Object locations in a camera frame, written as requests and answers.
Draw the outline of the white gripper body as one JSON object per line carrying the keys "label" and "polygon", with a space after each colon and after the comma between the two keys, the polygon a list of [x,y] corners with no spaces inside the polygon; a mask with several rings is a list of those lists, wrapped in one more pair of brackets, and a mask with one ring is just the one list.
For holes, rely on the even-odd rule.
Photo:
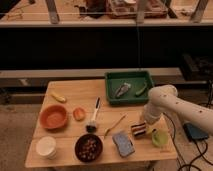
{"label": "white gripper body", "polygon": [[142,112],[144,121],[149,124],[155,124],[161,117],[161,111],[158,108],[146,105]]}

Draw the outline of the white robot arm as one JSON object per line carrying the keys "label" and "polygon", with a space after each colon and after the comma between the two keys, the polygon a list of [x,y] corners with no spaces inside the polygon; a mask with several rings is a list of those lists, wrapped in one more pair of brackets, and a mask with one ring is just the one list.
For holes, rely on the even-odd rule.
{"label": "white robot arm", "polygon": [[192,122],[203,131],[213,135],[213,109],[209,109],[178,98],[173,85],[156,86],[148,92],[148,103],[144,106],[144,120],[153,125],[163,112],[172,111]]}

